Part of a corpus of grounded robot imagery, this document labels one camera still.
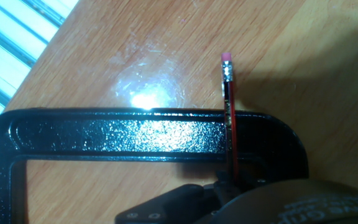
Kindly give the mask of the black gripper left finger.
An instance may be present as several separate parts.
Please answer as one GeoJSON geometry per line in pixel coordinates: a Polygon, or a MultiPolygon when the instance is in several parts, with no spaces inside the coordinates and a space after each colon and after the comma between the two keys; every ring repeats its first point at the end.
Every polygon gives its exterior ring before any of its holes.
{"type": "Polygon", "coordinates": [[[215,181],[214,191],[220,203],[229,202],[229,176],[226,171],[216,171],[217,181],[215,181]]]}

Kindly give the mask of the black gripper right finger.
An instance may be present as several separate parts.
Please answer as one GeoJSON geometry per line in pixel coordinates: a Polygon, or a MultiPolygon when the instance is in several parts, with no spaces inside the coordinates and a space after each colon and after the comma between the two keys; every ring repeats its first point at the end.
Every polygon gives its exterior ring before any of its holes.
{"type": "Polygon", "coordinates": [[[237,188],[240,190],[252,190],[267,184],[265,179],[258,179],[252,176],[240,177],[237,182],[237,188]]]}

